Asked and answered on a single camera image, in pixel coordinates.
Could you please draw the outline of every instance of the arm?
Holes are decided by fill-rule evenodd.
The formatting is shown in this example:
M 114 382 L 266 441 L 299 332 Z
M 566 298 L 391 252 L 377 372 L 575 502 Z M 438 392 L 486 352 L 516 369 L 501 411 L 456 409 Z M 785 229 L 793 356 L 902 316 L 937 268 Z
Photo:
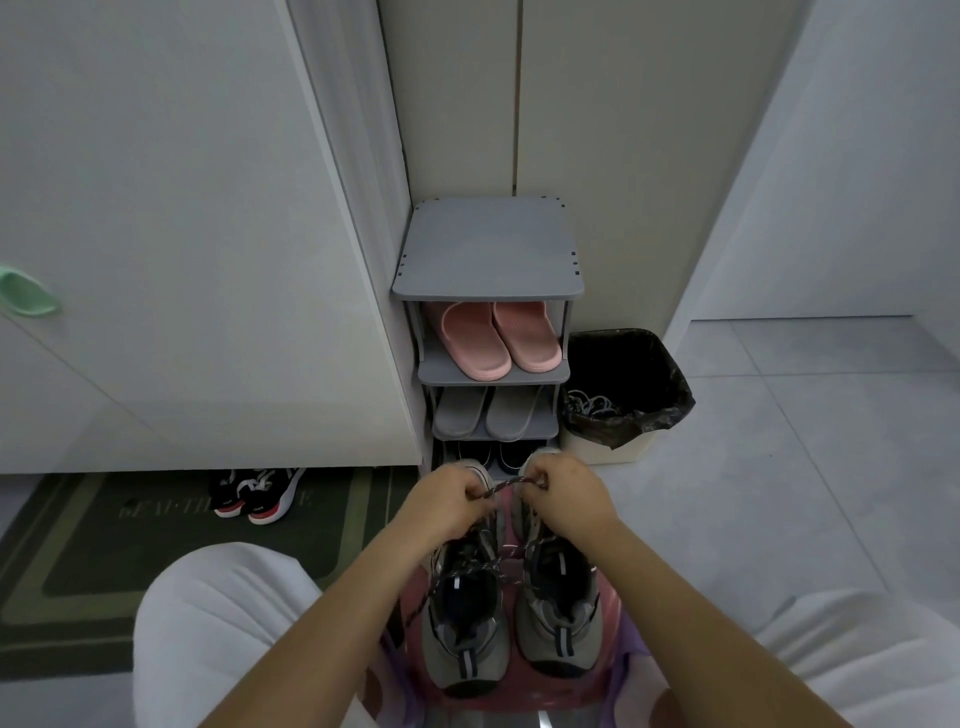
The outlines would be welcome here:
M 421 480 L 396 518 L 202 723 L 337 728 L 370 664 L 400 590 L 420 559 L 489 513 L 492 498 L 463 468 Z
M 603 481 L 576 458 L 543 455 L 524 499 L 617 590 L 687 724 L 847 726 L 804 682 L 691 587 L 617 516 Z

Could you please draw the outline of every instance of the cabinet door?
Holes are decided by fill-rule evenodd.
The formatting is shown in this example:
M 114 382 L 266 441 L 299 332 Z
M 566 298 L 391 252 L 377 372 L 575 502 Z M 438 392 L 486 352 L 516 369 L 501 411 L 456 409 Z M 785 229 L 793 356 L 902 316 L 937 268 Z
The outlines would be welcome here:
M 0 473 L 159 468 L 167 446 L 0 316 Z
M 420 462 L 285 6 L 0 9 L 0 261 L 170 467 Z

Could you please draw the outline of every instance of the pink slipper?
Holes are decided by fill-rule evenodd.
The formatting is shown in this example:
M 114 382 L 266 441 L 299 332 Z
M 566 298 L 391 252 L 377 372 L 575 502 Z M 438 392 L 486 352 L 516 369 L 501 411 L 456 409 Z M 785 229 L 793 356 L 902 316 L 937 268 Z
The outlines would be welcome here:
M 465 375 L 494 381 L 510 372 L 510 353 L 493 328 L 489 303 L 428 302 L 423 311 Z
M 493 322 L 520 369 L 549 372 L 564 358 L 545 301 L 494 303 Z

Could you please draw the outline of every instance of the sneaker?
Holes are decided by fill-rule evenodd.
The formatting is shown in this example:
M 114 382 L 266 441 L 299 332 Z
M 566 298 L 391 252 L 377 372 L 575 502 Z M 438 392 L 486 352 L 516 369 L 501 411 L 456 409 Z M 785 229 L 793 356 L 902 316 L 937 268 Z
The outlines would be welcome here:
M 521 473 L 545 452 L 559 450 L 537 450 Z M 520 654 L 545 675 L 580 677 L 596 664 L 603 641 L 596 567 L 570 541 L 556 536 L 519 493 L 514 493 L 511 512 L 514 532 L 526 545 L 523 590 L 514 615 Z M 554 538 L 536 544 L 549 536 Z
M 210 508 L 222 519 L 243 513 L 246 502 L 237 493 L 240 483 L 254 477 L 255 471 L 210 471 Z
M 493 464 L 493 442 L 490 440 L 460 440 L 457 442 L 457 459 L 476 460 L 484 468 Z
M 475 460 L 460 465 L 477 472 L 492 488 L 486 469 Z M 502 542 L 502 518 L 493 513 L 431 554 L 431 583 L 445 574 L 488 564 Z M 496 576 L 479 571 L 446 578 L 427 601 L 420 635 L 423 662 L 434 685 L 450 697 L 472 698 L 492 691 L 510 661 L 510 628 Z
M 297 484 L 306 468 L 270 468 L 253 471 L 253 476 L 237 487 L 246 501 L 244 513 L 251 523 L 266 525 L 279 521 L 293 505 Z
M 546 445 L 546 440 L 516 440 L 512 443 L 497 443 L 496 461 L 507 475 L 516 475 L 526 465 L 530 456 Z

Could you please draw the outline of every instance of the door handle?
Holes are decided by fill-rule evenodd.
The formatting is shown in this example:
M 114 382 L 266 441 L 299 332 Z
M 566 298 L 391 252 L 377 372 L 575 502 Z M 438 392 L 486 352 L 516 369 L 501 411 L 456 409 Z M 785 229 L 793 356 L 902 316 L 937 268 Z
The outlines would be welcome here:
M 16 316 L 49 316 L 60 310 L 57 297 L 37 279 L 0 265 L 0 306 Z

